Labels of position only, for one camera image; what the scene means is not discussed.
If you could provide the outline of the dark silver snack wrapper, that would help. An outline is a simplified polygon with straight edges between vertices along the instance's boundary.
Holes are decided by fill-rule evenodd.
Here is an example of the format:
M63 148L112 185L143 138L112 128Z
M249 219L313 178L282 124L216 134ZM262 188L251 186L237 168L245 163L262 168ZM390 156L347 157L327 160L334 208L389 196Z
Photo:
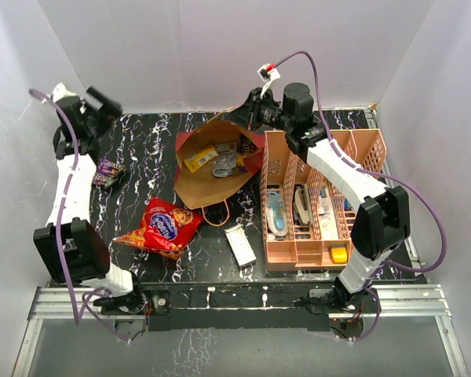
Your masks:
M221 153L214 159L212 170L213 176L216 178L226 178L233 174L237 165L237 152Z

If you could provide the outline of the yellow candy bar wrapper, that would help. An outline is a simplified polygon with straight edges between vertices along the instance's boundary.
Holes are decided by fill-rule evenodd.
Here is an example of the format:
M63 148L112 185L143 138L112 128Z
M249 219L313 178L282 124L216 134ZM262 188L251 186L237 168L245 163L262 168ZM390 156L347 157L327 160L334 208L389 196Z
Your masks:
M209 161L218 157L217 149L213 145L207 145L205 148L196 152L192 156L184 159L184 164L191 173L195 173Z

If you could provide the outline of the purple candy bar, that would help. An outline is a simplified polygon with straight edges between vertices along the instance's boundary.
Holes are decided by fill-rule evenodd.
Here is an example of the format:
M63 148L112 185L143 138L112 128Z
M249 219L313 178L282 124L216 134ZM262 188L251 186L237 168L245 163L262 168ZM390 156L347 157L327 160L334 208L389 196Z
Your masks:
M112 162L109 159L102 159L98 165L98 172L104 175L105 177L118 177L121 173L123 173L126 169L126 166L117 163L117 162Z

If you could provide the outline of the red brown paper bag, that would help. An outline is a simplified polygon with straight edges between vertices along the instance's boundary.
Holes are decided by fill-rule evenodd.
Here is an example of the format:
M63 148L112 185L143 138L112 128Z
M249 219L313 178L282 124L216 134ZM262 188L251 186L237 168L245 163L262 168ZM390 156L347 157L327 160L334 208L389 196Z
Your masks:
M211 221L207 217L206 209L215 204L223 204L225 206L228 204L229 197L236 194L240 188L260 171L263 165L263 151L265 149L265 138L263 136L224 120L222 116L226 112L228 110L213 116L192 131L179 133L175 144L178 168L173 188L188 209L200 210L204 220L209 225L216 227L223 226L228 221L230 209L228 207L225 208L225 218L218 222ZM216 178L212 174L214 159L195 173L191 173L185 166L185 158L199 152L207 145L213 145L219 155L225 152L241 154L239 151L239 136L241 134L249 137L259 147L259 151L254 153L254 162L257 165L257 170L253 173L239 171L236 167L231 176Z

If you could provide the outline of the red cookie snack bag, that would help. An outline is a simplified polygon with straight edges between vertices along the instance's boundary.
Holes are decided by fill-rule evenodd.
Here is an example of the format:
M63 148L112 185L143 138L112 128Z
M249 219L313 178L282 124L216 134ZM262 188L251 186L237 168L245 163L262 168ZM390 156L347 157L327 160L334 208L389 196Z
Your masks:
M153 196L139 228L118 236L114 242L178 260L202 222L201 214Z

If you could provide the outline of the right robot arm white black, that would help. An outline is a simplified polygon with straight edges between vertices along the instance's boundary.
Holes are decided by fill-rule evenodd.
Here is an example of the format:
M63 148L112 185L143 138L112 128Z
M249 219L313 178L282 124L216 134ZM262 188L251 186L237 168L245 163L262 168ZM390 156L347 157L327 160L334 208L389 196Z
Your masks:
M313 110L318 102L309 87L299 82L285 86L281 102L274 100L271 91L257 87L226 118L246 130L262 125L282 130L290 151L350 202L356 214L350 236L352 257L330 291L306 301L350 312L361 304L387 257L409 237L409 198L404 188L390 188L373 178L338 146L323 113Z

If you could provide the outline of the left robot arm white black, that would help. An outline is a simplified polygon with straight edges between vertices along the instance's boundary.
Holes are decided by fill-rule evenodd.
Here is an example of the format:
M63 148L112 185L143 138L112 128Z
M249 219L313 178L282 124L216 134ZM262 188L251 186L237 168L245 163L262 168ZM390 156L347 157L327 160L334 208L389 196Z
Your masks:
M51 94L29 91L33 98L53 106L60 120L53 136L58 170L53 209L46 225L34 231L33 242L55 284L69 291L76 284L94 289L93 304L104 311L141 313L147 295L134 273L112 262L89 213L98 141L122 115L122 106L92 86L86 92L100 102L99 107L63 83Z

